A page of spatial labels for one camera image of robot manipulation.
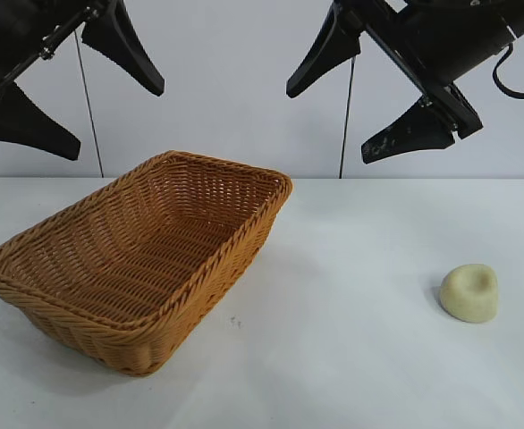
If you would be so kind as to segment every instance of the rectangular basket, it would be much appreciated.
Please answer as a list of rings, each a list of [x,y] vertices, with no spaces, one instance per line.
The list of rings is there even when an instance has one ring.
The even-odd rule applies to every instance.
[[[243,164],[168,152],[0,247],[0,298],[130,375],[155,372],[244,273],[292,191]]]

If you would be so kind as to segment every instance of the dough ball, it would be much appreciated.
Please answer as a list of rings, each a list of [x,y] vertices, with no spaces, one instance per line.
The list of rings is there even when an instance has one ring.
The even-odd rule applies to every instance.
[[[453,317],[473,324],[488,322],[498,311],[496,274],[482,264],[455,268],[444,278],[439,299]]]

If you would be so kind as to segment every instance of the black mechanical arm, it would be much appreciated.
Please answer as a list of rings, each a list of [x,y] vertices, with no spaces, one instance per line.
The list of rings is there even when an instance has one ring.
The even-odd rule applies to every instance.
[[[314,45],[290,77],[289,97],[297,97],[337,65],[360,54],[367,33],[421,93],[402,117],[361,147],[368,164],[423,149],[445,149],[453,133],[465,139],[483,125],[454,81],[508,48],[524,34],[524,0],[405,0],[396,12],[384,0],[334,0]],[[494,81],[508,96],[524,94]]]
[[[151,93],[164,92],[165,82],[145,53],[123,0],[0,0],[0,141],[78,158],[80,142],[43,114],[14,81],[38,59],[50,59],[83,23],[83,43]]]

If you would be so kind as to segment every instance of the white wall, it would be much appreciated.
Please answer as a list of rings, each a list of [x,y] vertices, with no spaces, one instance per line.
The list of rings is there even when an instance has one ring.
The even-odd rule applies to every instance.
[[[127,0],[142,42],[165,76],[166,92],[160,98],[150,95],[102,55],[81,46],[106,175],[122,174],[153,155],[180,149],[296,177],[336,177],[349,62],[296,99],[284,90],[330,3]],[[402,0],[390,3],[403,5]],[[458,82],[485,124],[482,131],[445,151],[364,165],[360,145],[402,114],[418,92],[367,36],[361,42],[345,177],[524,177],[524,101],[509,99],[494,86],[491,71],[497,58]],[[505,81],[524,90],[524,38],[505,65]],[[97,176],[73,38],[55,59],[35,64],[18,83],[83,146],[80,160],[70,162],[0,143],[0,175]]]
[[[413,152],[364,165],[360,147],[403,114],[418,91],[369,38],[354,72],[344,177],[524,177],[524,100],[505,96],[493,83],[498,57],[457,83],[485,128],[446,150]],[[524,37],[503,65],[509,87],[524,91]]]
[[[68,38],[48,62],[33,64],[17,81],[44,113],[81,140],[78,161],[67,161],[31,147],[0,142],[0,176],[98,176],[95,144],[77,48]]]
[[[143,45],[165,76],[166,92],[155,98],[82,47],[106,175],[179,149],[298,177],[337,176],[350,65],[304,97],[285,95],[330,3],[127,2]]]

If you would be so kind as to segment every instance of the white table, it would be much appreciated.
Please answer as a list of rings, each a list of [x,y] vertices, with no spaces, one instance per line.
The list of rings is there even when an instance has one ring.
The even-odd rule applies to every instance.
[[[0,244],[107,181],[0,179]],[[524,181],[296,181],[256,262],[155,375],[0,301],[0,429],[524,428]],[[499,276],[482,325],[435,301]]]

